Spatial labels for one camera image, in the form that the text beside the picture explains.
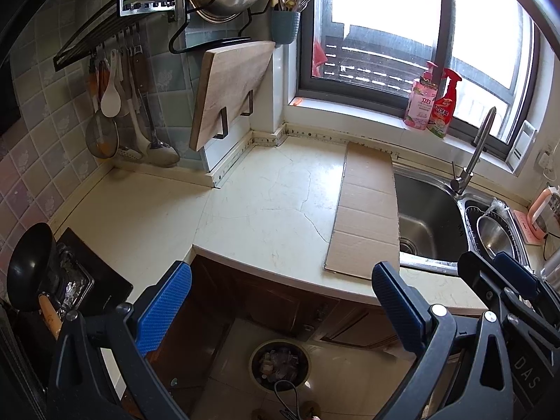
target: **blue gripper pad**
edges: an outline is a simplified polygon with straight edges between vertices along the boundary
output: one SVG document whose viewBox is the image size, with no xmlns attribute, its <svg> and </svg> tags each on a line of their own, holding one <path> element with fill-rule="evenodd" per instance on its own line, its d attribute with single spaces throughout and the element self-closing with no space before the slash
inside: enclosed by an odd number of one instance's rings
<svg viewBox="0 0 560 420">
<path fill-rule="evenodd" d="M 494 258 L 492 265 L 524 299 L 530 301 L 537 299 L 539 294 L 537 291 L 537 279 L 513 257 L 505 252 L 499 252 Z"/>
<path fill-rule="evenodd" d="M 431 331 L 428 302 L 388 262 L 373 267 L 371 286 L 403 347 L 417 357 L 422 355 Z"/>
<path fill-rule="evenodd" d="M 192 284 L 190 267 L 176 261 L 155 286 L 149 286 L 134 304 L 145 308 L 136 320 L 136 347 L 144 357 L 155 350 L 185 301 Z"/>
</svg>

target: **cardboard sheet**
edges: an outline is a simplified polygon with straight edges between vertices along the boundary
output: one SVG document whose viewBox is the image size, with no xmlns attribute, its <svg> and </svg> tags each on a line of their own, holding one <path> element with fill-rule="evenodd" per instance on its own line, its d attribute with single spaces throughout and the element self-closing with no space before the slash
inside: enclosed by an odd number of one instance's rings
<svg viewBox="0 0 560 420">
<path fill-rule="evenodd" d="M 391 155 L 350 143 L 325 268 L 371 279 L 373 266 L 399 269 L 399 215 Z"/>
</svg>

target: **sink basin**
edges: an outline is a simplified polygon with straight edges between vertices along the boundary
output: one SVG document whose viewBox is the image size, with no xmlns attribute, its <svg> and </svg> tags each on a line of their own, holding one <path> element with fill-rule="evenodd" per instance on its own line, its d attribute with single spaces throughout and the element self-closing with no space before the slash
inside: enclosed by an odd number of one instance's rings
<svg viewBox="0 0 560 420">
<path fill-rule="evenodd" d="M 449 180 L 401 164 L 393 164 L 399 210 L 400 265 L 457 276 L 457 261 L 466 251 L 491 262 L 476 232 L 476 219 L 494 197 L 468 186 L 461 195 Z M 523 239 L 513 216 L 492 216 L 513 242 L 514 258 L 527 269 Z"/>
<path fill-rule="evenodd" d="M 457 262 L 469 244 L 457 203 L 448 193 L 415 178 L 395 175 L 400 251 Z"/>
</svg>

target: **utensil holder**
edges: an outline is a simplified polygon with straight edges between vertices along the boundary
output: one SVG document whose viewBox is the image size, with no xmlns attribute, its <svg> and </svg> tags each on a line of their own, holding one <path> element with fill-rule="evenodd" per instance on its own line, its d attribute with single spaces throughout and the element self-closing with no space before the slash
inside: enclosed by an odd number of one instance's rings
<svg viewBox="0 0 560 420">
<path fill-rule="evenodd" d="M 291 44 L 298 36 L 300 13 L 294 11 L 272 11 L 272 40 L 279 44 Z"/>
</svg>

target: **faucet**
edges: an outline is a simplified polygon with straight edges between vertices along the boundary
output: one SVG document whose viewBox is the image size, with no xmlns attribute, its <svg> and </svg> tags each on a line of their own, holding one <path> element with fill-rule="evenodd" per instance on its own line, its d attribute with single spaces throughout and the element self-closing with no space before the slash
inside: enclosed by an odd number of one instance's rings
<svg viewBox="0 0 560 420">
<path fill-rule="evenodd" d="M 486 139 L 488 139 L 490 130 L 492 128 L 492 125 L 494 124 L 495 117 L 496 107 L 492 107 L 486 114 L 486 117 L 484 118 L 484 121 L 482 122 L 481 127 L 478 130 L 477 136 L 474 138 L 474 145 L 476 146 L 476 149 L 472 154 L 473 157 L 470 159 L 469 165 L 463 167 L 463 170 L 458 177 L 455 176 L 455 163 L 451 161 L 454 178 L 449 183 L 449 186 L 451 186 L 451 189 L 459 195 L 461 195 L 465 191 L 467 185 L 473 177 L 474 166 L 477 165 L 478 158 L 481 157 L 482 150 L 484 148 L 484 145 L 486 144 Z"/>
</svg>

